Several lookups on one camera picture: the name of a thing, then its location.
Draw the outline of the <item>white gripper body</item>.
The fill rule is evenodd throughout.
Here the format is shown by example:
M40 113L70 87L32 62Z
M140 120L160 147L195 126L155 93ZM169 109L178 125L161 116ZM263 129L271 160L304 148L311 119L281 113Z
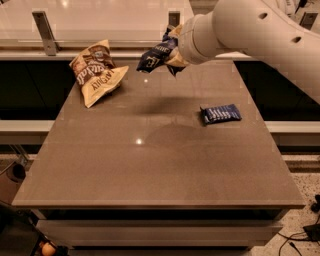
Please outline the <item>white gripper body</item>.
M178 36L178 50L183 59L191 64L202 64L208 61L208 58L200 53L196 47L195 35L198 31L197 22L200 17L193 17L187 20L183 25Z

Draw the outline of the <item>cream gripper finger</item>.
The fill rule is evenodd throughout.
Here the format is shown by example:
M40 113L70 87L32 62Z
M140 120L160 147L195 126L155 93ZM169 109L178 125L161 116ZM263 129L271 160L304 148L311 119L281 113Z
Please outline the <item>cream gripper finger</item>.
M177 47L171 51L169 56L166 58L165 63L174 67L186 67L189 65L189 62L182 57Z
M182 24L179 24L176 27L174 27L173 25L169 25L168 26L168 29L169 29L168 35L170 37L178 38L181 33L182 27L183 27Z

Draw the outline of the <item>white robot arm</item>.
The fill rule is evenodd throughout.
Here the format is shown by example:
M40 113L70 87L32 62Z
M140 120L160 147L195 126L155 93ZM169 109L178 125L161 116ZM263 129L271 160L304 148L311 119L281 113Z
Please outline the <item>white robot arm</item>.
M165 62L201 64L227 52L266 63L320 103L320 36L292 21L285 0L218 0L172 32L177 46Z

